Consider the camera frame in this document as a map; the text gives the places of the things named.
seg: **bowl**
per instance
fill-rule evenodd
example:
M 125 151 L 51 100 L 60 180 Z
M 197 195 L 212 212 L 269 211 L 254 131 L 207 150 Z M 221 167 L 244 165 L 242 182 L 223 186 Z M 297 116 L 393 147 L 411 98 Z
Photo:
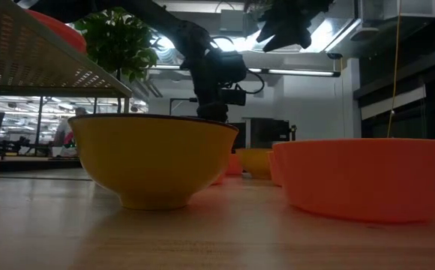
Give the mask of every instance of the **bowl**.
M 81 164 L 129 209 L 185 206 L 224 173 L 237 128 L 168 115 L 95 114 L 69 119 Z
M 273 149 L 292 206 L 356 221 L 435 218 L 435 140 L 283 142 Z
M 273 151 L 268 152 L 269 167 L 271 168 L 271 180 L 278 187 L 282 186 L 281 172 L 279 171 L 278 163 L 276 162 Z
M 50 16 L 44 15 L 42 13 L 26 10 L 28 14 L 32 15 L 40 23 L 44 24 L 50 28 L 55 34 L 61 37 L 63 40 L 67 41 L 74 49 L 78 52 L 86 53 L 86 40 L 80 33 L 71 27 L 59 22 Z
M 211 185 L 222 185 L 224 183 L 225 173 L 222 173 L 217 177 L 217 179 Z
M 226 174 L 228 176 L 240 176 L 242 174 L 242 166 L 239 163 L 239 157 L 237 154 L 231 154 L 229 156 L 229 164 L 227 166 Z
M 271 149 L 250 148 L 236 149 L 242 167 L 255 179 L 270 179 L 271 169 L 269 168 L 268 152 Z

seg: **ceiling light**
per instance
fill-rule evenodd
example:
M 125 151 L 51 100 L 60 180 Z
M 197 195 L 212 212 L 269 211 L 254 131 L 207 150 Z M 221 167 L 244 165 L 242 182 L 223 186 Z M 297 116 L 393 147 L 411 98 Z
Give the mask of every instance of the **ceiling light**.
M 166 5 L 166 11 L 170 12 L 199 12 L 199 13 L 220 13 L 221 10 L 243 11 L 244 3 L 230 1 L 229 4 L 218 4 L 218 1 L 167 1 L 156 0 L 159 5 Z
M 87 105 L 87 106 L 94 106 L 93 103 L 86 103 L 86 102 L 76 102 L 76 105 Z M 97 103 L 98 106 L 112 106 L 112 103 Z
M 39 113 L 38 112 L 14 112 L 14 111 L 9 111 L 9 112 L 3 112 L 0 111 L 0 113 L 5 113 L 7 115 L 12 115 L 12 116 L 38 116 Z M 74 113 L 54 113 L 54 112 L 43 112 L 42 116 L 75 116 Z
M 313 70 L 277 70 L 271 69 L 268 70 L 270 74 L 279 74 L 279 75 L 302 75 L 302 76 L 322 76 L 322 77 L 332 77 L 335 75 L 334 72 L 331 71 L 313 71 Z
M 340 34 L 327 48 L 324 50 L 328 53 L 332 49 L 334 49 L 343 39 L 349 35 L 356 27 L 358 27 L 361 24 L 361 19 L 357 19 L 355 22 L 352 23 L 352 25 L 346 29 L 342 34 Z
M 179 71 L 179 66 L 177 64 L 156 64 L 154 67 L 150 67 L 150 69 Z
M 174 43 L 167 37 L 160 37 L 157 41 L 157 45 L 163 47 L 164 49 L 175 49 Z

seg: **ceiling duct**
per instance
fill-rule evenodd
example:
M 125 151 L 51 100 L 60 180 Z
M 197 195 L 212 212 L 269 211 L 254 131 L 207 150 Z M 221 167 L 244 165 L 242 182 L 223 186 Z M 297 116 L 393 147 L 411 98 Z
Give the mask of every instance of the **ceiling duct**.
M 361 0 L 361 18 L 392 20 L 398 17 L 402 1 L 402 17 L 435 18 L 435 0 Z
M 222 10 L 220 12 L 220 34 L 230 37 L 247 37 L 260 29 L 251 14 L 242 10 Z
M 435 18 L 435 0 L 361 0 L 359 18 L 329 53 L 348 57 L 372 57 L 396 42 L 399 5 L 402 1 L 400 40 L 403 41 Z

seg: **bowl rim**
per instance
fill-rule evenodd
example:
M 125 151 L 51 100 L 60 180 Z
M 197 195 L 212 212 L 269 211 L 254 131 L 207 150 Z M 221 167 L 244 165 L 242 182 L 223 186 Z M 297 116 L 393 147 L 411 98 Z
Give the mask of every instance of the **bowl rim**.
M 380 143 L 435 143 L 435 139 L 414 139 L 414 138 L 346 138 L 346 139 L 306 139 L 306 140 L 296 140 L 289 142 L 277 142 L 275 146 L 282 147 L 292 144 L 323 144 L 323 143 L 362 143 L 362 142 L 380 142 Z
M 73 116 L 67 120 L 68 123 L 71 123 L 74 120 L 79 119 L 90 119 L 90 118 L 108 118 L 108 117 L 128 117 L 128 118 L 147 118 L 147 119 L 168 119 L 168 120 L 181 120 L 181 121 L 189 121 L 189 122 L 199 122 L 206 123 L 210 125 L 220 125 L 225 128 L 232 129 L 234 131 L 239 131 L 239 129 L 231 124 L 221 123 L 218 121 L 205 120 L 201 118 L 191 118 L 185 116 L 174 116 L 174 115 L 156 115 L 156 114 L 137 114 L 137 113 L 96 113 L 96 114 L 86 114 Z

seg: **red object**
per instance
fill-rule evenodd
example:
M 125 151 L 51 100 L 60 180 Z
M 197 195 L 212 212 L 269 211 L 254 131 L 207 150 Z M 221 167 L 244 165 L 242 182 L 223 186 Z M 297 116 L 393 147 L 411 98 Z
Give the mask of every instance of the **red object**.
M 282 186 L 281 172 L 279 171 L 278 163 L 276 162 L 274 152 L 268 152 L 269 166 L 271 167 L 271 180 L 278 187 Z
M 63 40 L 67 41 L 74 49 L 81 53 L 86 53 L 86 40 L 80 33 L 71 27 L 59 22 L 57 19 L 46 16 L 42 13 L 35 12 L 32 10 L 26 10 L 31 14 L 36 20 L 45 26 L 49 27 L 53 32 L 55 32 Z
M 435 140 L 342 139 L 273 146 L 289 203 L 334 218 L 435 218 Z
M 240 176 L 242 174 L 242 166 L 237 154 L 229 156 L 229 166 L 227 167 L 226 174 L 228 176 Z
M 217 178 L 217 180 L 214 181 L 214 183 L 212 183 L 211 185 L 222 185 L 222 184 L 224 183 L 224 177 L 225 177 L 225 174 L 224 174 L 224 173 L 221 174 L 221 175 L 219 175 L 219 177 Z

